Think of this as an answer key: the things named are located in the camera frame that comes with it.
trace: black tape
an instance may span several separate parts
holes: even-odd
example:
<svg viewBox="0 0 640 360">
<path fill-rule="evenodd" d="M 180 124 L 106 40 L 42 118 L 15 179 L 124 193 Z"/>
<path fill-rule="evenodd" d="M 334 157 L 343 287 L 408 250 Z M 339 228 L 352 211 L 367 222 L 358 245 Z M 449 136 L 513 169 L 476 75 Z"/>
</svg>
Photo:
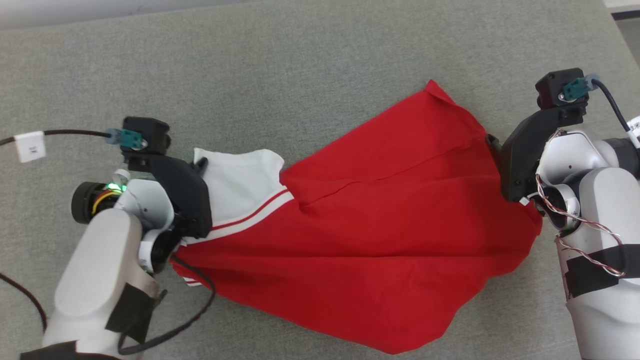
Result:
<svg viewBox="0 0 640 360">
<path fill-rule="evenodd" d="M 76 342 L 59 343 L 20 354 L 20 360 L 112 360 L 117 357 L 102 354 L 78 354 Z"/>
<path fill-rule="evenodd" d="M 609 247 L 589 254 L 591 258 L 616 270 L 624 271 L 623 279 L 640 277 L 640 244 L 624 244 Z M 610 288 L 618 284 L 620 278 L 606 272 L 601 266 L 590 262 L 584 256 L 566 262 L 564 275 L 566 287 L 572 298 L 592 291 Z"/>
<path fill-rule="evenodd" d="M 155 300 L 144 291 L 125 284 L 105 329 L 126 332 L 128 337 L 138 343 L 145 342 L 152 313 L 148 309 L 154 306 L 154 302 Z"/>
</svg>

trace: connector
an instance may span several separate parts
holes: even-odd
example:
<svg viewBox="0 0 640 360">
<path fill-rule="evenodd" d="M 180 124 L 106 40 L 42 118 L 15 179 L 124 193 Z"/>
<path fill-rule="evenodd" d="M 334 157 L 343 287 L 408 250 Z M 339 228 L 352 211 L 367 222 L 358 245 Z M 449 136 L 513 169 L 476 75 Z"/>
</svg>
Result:
<svg viewBox="0 0 640 360">
<path fill-rule="evenodd" d="M 598 87 L 592 82 L 594 79 L 600 80 L 598 74 L 589 74 L 584 78 L 577 78 L 568 83 L 564 86 L 562 93 L 560 93 L 560 100 L 573 102 L 585 96 L 588 92 L 596 90 Z"/>
<path fill-rule="evenodd" d="M 133 150 L 140 150 L 147 147 L 147 142 L 142 139 L 142 134 L 125 129 L 107 129 L 110 138 L 106 138 L 108 144 L 120 145 Z"/>
<path fill-rule="evenodd" d="M 523 196 L 523 197 L 520 199 L 520 201 L 518 201 L 518 202 L 519 202 L 519 203 L 520 203 L 520 205 L 522 205 L 522 206 L 527 206 L 527 205 L 529 205 L 530 200 L 529 200 L 529 198 L 527 198 L 527 197 L 524 197 L 524 196 Z"/>
</svg>

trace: green light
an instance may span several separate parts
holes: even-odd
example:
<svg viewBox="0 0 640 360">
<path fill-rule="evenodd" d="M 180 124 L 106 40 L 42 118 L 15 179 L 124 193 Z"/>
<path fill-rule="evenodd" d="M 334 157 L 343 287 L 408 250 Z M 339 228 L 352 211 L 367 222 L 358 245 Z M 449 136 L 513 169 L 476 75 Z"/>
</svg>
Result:
<svg viewBox="0 0 640 360">
<path fill-rule="evenodd" d="M 127 189 L 127 185 L 122 185 L 122 189 L 116 183 L 107 184 L 107 189 L 113 190 L 116 192 L 124 192 Z"/>
</svg>

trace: black cable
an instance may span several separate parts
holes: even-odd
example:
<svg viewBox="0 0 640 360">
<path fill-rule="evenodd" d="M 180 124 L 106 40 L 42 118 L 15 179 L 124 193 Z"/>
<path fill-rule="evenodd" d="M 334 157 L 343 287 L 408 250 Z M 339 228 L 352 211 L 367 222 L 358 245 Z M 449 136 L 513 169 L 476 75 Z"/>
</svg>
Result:
<svg viewBox="0 0 640 360">
<path fill-rule="evenodd" d="M 211 303 L 213 303 L 213 299 L 215 299 L 216 297 L 216 286 L 213 284 L 213 281 L 211 281 L 211 279 L 206 276 L 205 274 L 203 274 L 201 271 L 199 271 L 198 269 L 192 267 L 191 265 L 185 263 L 181 258 L 178 258 L 176 255 L 173 255 L 173 260 L 175 260 L 176 263 L 178 263 L 179 265 L 183 266 L 184 268 L 186 268 L 187 270 L 193 272 L 194 274 L 200 276 L 210 287 L 211 287 L 211 296 L 209 297 L 209 300 L 207 301 L 207 303 L 205 304 L 205 306 L 194 316 L 192 317 L 189 321 L 187 321 L 186 323 L 176 327 L 175 329 L 168 331 L 156 338 L 153 338 L 149 341 L 146 341 L 142 344 L 139 345 L 133 345 L 130 347 L 125 347 L 123 348 L 122 345 L 124 344 L 124 340 L 127 337 L 127 332 L 124 331 L 123 333 L 121 333 L 120 335 L 120 339 L 118 340 L 118 354 L 120 355 L 132 355 L 138 352 L 142 352 L 145 350 L 148 350 L 152 347 L 158 346 L 162 343 L 164 343 L 167 340 L 172 339 L 174 336 L 180 334 L 182 331 L 186 330 L 189 326 L 191 326 L 194 322 L 196 322 L 201 316 L 202 314 L 204 314 L 205 312 L 207 312 L 209 306 L 211 306 Z M 162 300 L 162 298 L 166 295 L 166 290 L 164 290 L 158 300 L 156 301 L 155 306 L 157 306 L 159 304 L 159 301 Z M 153 311 L 154 307 L 150 307 L 147 313 L 143 313 L 143 314 L 139 314 L 138 317 L 136 319 L 140 319 L 140 318 L 144 318 L 146 316 L 149 315 L 149 313 L 151 311 Z M 136 323 L 136 319 L 134 319 L 131 322 L 131 325 Z"/>
<path fill-rule="evenodd" d="M 44 135 L 90 135 L 90 136 L 100 136 L 103 138 L 110 138 L 111 134 L 103 133 L 102 131 L 91 131 L 91 130 L 76 130 L 76 129 L 59 129 L 59 130 L 45 130 L 43 131 Z M 11 136 L 10 138 L 0 140 L 0 146 L 6 145 L 8 143 L 12 143 L 15 141 L 15 137 Z"/>
<path fill-rule="evenodd" d="M 609 100 L 609 104 L 611 104 L 611 107 L 613 108 L 613 112 L 616 113 L 616 117 L 618 118 L 618 121 L 620 121 L 620 124 L 622 125 L 622 128 L 626 132 L 631 131 L 631 129 L 629 129 L 629 125 L 627 124 L 627 121 L 625 120 L 625 117 L 622 116 L 622 112 L 620 111 L 620 108 L 618 107 L 618 104 L 616 104 L 616 101 L 613 99 L 613 96 L 609 92 L 609 89 L 607 89 L 607 87 L 604 86 L 604 84 L 600 80 L 592 79 L 591 82 L 594 85 L 596 85 L 598 88 L 600 88 L 602 90 L 602 92 L 604 93 L 604 95 L 606 96 L 607 100 Z"/>
<path fill-rule="evenodd" d="M 42 332 L 47 330 L 47 314 L 45 314 L 44 309 L 42 309 L 42 305 L 38 302 L 35 296 L 29 290 L 25 289 L 22 285 L 13 281 L 11 278 L 6 276 L 5 274 L 0 272 L 0 279 L 4 280 L 7 284 L 13 286 L 14 288 L 20 290 L 21 293 L 25 294 L 27 298 L 33 303 L 33 305 L 38 309 L 38 313 L 40 313 L 40 321 L 42 321 Z"/>
</svg>

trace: black mount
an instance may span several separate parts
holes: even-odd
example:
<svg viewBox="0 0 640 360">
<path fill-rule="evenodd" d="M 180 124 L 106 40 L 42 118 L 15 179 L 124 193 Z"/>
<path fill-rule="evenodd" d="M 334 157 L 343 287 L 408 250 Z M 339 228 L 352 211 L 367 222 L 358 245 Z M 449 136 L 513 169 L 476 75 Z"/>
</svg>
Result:
<svg viewBox="0 0 640 360">
<path fill-rule="evenodd" d="M 550 72 L 536 83 L 540 111 L 523 120 L 500 150 L 500 190 L 507 201 L 537 192 L 536 168 L 546 142 L 559 127 L 582 123 L 589 95 L 566 102 L 560 94 L 565 85 L 583 77 L 582 70 L 574 68 Z"/>
<path fill-rule="evenodd" d="M 206 162 L 197 165 L 166 156 L 171 145 L 169 125 L 147 117 L 127 117 L 122 129 L 142 134 L 147 143 L 140 150 L 120 147 L 129 170 L 151 173 L 164 188 L 175 211 L 174 238 L 203 238 L 212 226 L 209 190 L 201 177 Z"/>
</svg>

